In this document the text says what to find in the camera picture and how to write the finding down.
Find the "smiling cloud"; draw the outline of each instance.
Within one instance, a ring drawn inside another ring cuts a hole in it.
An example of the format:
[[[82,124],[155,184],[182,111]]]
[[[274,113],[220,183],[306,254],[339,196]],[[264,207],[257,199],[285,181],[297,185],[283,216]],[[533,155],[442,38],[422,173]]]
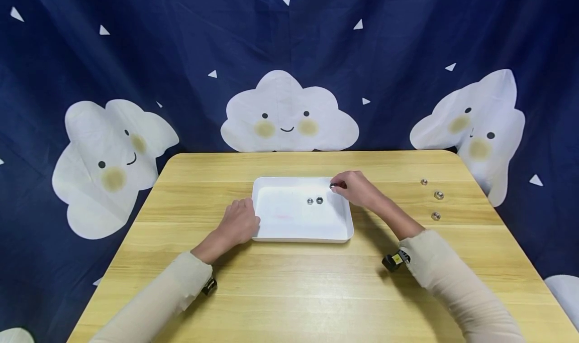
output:
[[[513,73],[497,70],[444,97],[412,128],[410,141],[419,150],[456,146],[492,206],[499,206],[507,195],[508,163],[525,127],[516,100]]]
[[[358,124],[338,109],[332,92],[302,88],[282,70],[233,96],[226,112],[221,136],[239,152],[343,150],[359,135]]]
[[[163,118],[124,99],[106,108],[77,102],[64,122],[70,144],[54,168],[54,192],[68,203],[72,231],[85,239],[107,237],[126,224],[138,191],[158,177],[156,157],[179,137]]]

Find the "beige sleeve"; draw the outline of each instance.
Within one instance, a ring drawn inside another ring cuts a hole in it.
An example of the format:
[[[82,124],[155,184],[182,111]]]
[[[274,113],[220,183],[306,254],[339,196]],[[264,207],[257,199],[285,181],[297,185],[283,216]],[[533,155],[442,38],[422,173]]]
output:
[[[213,268],[190,252],[181,253],[95,336],[91,343],[151,342],[171,317],[195,300]]]
[[[525,342],[499,298],[434,230],[400,241],[408,270],[449,310],[468,343]]]

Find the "person's right hand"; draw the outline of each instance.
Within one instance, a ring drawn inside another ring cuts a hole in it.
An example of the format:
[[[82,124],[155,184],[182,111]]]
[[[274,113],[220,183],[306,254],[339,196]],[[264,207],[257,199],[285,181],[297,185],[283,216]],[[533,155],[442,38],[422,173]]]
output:
[[[213,262],[238,244],[247,243],[259,229],[251,198],[235,200],[225,209],[217,229],[211,232],[191,254],[206,264]]]
[[[337,185],[332,187],[332,191],[342,195],[354,205],[366,209],[373,210],[381,200],[386,199],[361,171],[340,172],[331,182]]]

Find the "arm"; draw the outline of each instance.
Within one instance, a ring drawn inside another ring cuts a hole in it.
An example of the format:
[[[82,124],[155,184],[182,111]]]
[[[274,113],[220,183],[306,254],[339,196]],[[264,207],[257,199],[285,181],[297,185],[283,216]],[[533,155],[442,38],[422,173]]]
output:
[[[335,193],[368,208],[392,229],[410,258],[408,270],[449,310],[469,343],[525,342],[517,323],[490,289],[433,230],[426,230],[359,171],[332,179]]]
[[[151,342],[173,316],[195,300],[211,277],[211,265],[259,227],[250,198],[233,201],[216,230],[190,252],[181,253],[115,315],[91,343]]]

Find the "wooden table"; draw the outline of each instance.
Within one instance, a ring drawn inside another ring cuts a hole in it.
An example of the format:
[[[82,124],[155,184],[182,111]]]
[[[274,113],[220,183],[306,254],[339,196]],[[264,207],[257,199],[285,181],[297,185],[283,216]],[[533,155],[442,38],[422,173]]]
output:
[[[445,151],[179,154],[165,166],[69,342],[85,343],[178,253],[201,241],[260,176],[359,169],[436,229],[506,304],[528,342],[578,335],[460,158]],[[420,184],[427,179],[428,184]],[[434,198],[441,190],[445,197]],[[441,214],[440,221],[430,215]],[[454,321],[406,268],[377,216],[352,208],[346,244],[249,243],[214,266],[201,296],[158,342],[462,342]]]

